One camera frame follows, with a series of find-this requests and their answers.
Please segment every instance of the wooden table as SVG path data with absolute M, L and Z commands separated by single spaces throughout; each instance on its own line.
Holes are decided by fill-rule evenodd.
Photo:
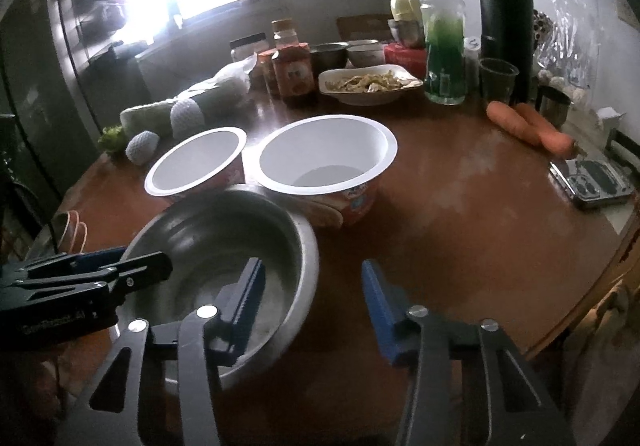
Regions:
M 618 235 L 600 212 L 575 209 L 549 180 L 548 156 L 501 132 L 473 100 L 444 107 L 417 95 L 356 109 L 323 97 L 294 111 L 253 93 L 234 124 L 248 132 L 246 156 L 274 129 L 322 113 L 383 122 L 398 139 L 398 157 L 360 223 L 316 232 L 318 290 L 290 349 L 216 399 L 232 442 L 329 440 L 398 421 L 406 374 L 378 353 L 360 286 L 363 259 L 377 259 L 412 301 L 447 317 L 494 318 L 532 356 L 610 282 L 638 237 L 635 216 Z M 87 223 L 87 251 L 128 244 L 168 205 L 145 193 L 144 175 L 102 156 L 69 190 L 62 209 L 77 209 Z M 78 345 L 81 376 L 107 347 L 104 334 Z

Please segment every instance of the green liquid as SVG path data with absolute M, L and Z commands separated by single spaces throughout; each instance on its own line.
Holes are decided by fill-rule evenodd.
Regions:
M 425 13 L 423 20 L 428 50 L 425 89 L 433 102 L 460 104 L 466 93 L 462 18 Z

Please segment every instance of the silver rivet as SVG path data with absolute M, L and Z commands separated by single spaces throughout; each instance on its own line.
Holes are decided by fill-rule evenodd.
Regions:
M 129 330 L 131 332 L 142 332 L 144 329 L 146 329 L 146 321 L 145 320 L 133 320 L 130 324 L 129 324 Z
M 495 332 L 500 328 L 500 325 L 498 325 L 497 321 L 490 319 L 482 320 L 480 326 L 487 332 Z
M 409 307 L 407 314 L 414 318 L 424 318 L 429 315 L 429 309 L 422 305 L 413 305 L 412 307 Z
M 218 309 L 214 305 L 203 305 L 198 310 L 196 310 L 196 314 L 198 315 L 198 317 L 206 320 L 218 314 Z

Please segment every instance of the clear plastic cup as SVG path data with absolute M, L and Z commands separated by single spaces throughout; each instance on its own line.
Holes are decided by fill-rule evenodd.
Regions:
M 509 104 L 516 76 L 520 73 L 517 67 L 497 58 L 482 58 L 479 65 L 482 98 L 485 103 L 499 100 Z

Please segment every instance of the orange carrot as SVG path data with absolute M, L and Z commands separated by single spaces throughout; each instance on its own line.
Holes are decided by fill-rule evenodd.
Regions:
M 513 109 L 522 115 L 524 120 L 531 126 L 536 128 L 538 134 L 540 134 L 540 130 L 558 131 L 553 124 L 542 117 L 533 106 L 529 106 L 526 102 L 517 103 Z
M 565 160 L 575 159 L 578 155 L 578 148 L 575 145 L 575 140 L 570 135 L 562 133 L 561 131 L 540 130 L 538 132 L 540 142 L 545 149 Z
M 486 107 L 486 116 L 514 137 L 532 146 L 540 145 L 540 137 L 536 130 L 505 103 L 496 100 L 490 102 Z
M 513 108 L 538 132 L 540 142 L 549 153 L 562 159 L 575 159 L 577 148 L 573 137 L 558 131 L 532 106 L 524 102 L 518 103 Z

